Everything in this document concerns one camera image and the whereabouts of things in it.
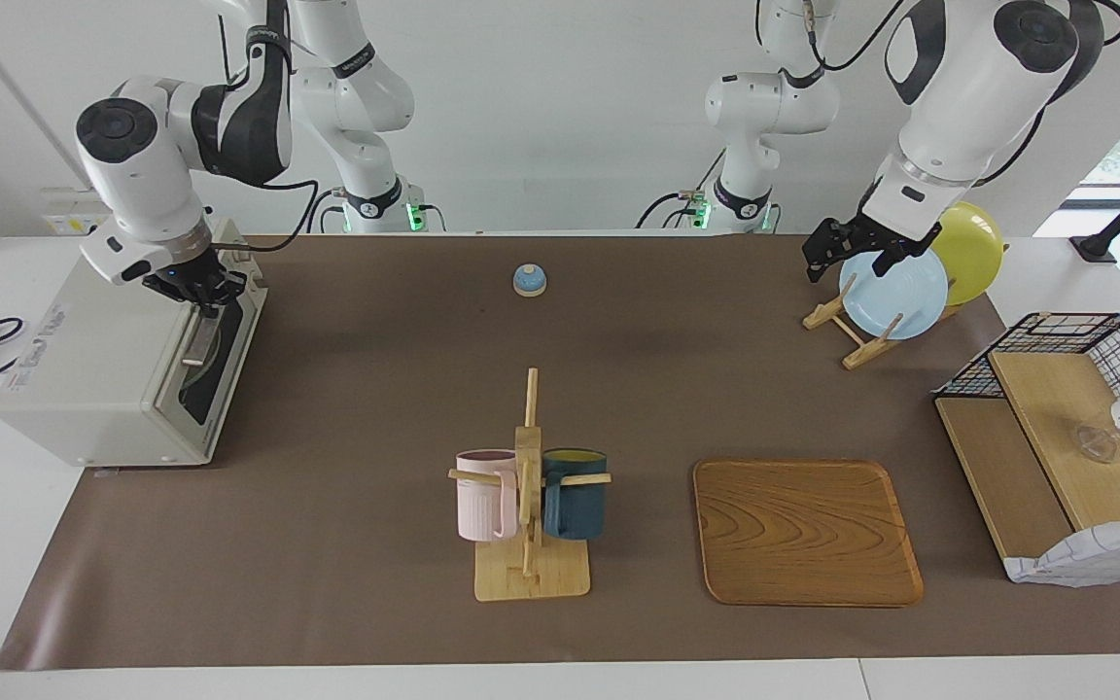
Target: mug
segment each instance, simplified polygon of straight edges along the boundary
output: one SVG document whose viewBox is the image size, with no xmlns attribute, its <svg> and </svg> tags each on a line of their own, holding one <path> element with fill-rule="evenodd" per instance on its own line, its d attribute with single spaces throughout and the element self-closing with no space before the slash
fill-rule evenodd
<svg viewBox="0 0 1120 700">
<path fill-rule="evenodd" d="M 604 533 L 604 484 L 560 486 L 567 475 L 608 470 L 608 456 L 594 449 L 560 448 L 542 454 L 542 532 L 560 540 L 594 540 Z"/>
<path fill-rule="evenodd" d="M 457 468 L 501 478 L 501 486 L 457 479 L 457 533 L 473 542 L 515 536 L 516 454 L 512 449 L 473 449 L 457 455 Z"/>
</svg>

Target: dark blue mug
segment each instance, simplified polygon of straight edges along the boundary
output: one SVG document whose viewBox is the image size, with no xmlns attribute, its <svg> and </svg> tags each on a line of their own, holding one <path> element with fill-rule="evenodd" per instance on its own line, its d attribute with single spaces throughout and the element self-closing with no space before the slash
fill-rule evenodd
<svg viewBox="0 0 1120 700">
<path fill-rule="evenodd" d="M 560 486 L 567 475 L 600 475 L 608 456 L 594 449 L 564 447 L 542 454 L 547 486 L 542 498 L 542 532 L 559 540 L 594 540 L 604 533 L 606 484 Z"/>
</svg>

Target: white wall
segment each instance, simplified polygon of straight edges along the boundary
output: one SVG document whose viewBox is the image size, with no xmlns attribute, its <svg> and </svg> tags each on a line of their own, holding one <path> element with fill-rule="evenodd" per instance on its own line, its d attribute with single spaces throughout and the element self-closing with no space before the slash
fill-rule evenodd
<svg viewBox="0 0 1120 700">
<path fill-rule="evenodd" d="M 703 118 L 707 85 L 727 72 L 775 68 L 755 45 L 749 0 L 360 4 L 380 55 L 417 93 L 413 123 L 386 137 L 396 167 L 459 230 L 631 226 L 654 196 L 692 187 L 719 150 Z M 889 6 L 846 3 L 832 56 L 849 56 Z M 82 108 L 128 76 L 222 78 L 217 21 L 196 0 L 0 0 L 0 63 L 68 144 Z M 905 121 L 880 52 L 836 81 L 843 111 L 834 128 L 778 138 L 782 231 L 848 217 Z M 35 153 L 45 150 L 40 132 L 3 100 L 0 120 L 18 128 L 0 130 L 0 185 L 11 183 L 17 200 L 10 215 L 0 212 L 0 233 L 44 231 L 36 189 L 75 176 L 57 157 Z M 973 199 L 1009 234 L 1028 235 L 1119 137 L 1120 44 L 1049 111 L 1012 174 Z M 284 177 L 337 183 L 302 129 Z M 205 176 L 196 183 L 207 204 L 250 232 L 292 226 L 304 199 Z"/>
</svg>

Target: brown tabletop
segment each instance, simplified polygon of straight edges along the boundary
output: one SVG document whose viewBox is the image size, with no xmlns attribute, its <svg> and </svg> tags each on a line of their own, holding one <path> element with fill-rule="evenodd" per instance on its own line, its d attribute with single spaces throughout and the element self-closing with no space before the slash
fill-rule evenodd
<svg viewBox="0 0 1120 700">
<path fill-rule="evenodd" d="M 1120 585 L 1009 584 L 931 403 L 1004 328 L 986 298 L 846 372 L 848 337 L 801 328 L 837 274 L 806 283 L 797 239 L 315 236 L 262 267 L 214 465 L 85 474 L 0 669 L 1120 652 Z M 543 442 L 608 452 L 606 533 L 586 597 L 479 604 L 445 474 L 512 446 L 532 365 Z M 720 606 L 711 456 L 879 461 L 924 600 Z"/>
</svg>

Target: power outlet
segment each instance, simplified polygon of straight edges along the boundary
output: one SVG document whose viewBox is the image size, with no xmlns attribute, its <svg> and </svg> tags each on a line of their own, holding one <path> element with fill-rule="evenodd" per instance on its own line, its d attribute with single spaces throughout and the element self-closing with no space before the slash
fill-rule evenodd
<svg viewBox="0 0 1120 700">
<path fill-rule="evenodd" d="M 111 217 L 111 209 L 99 200 L 53 200 L 43 216 L 55 235 L 88 235 Z"/>
</svg>

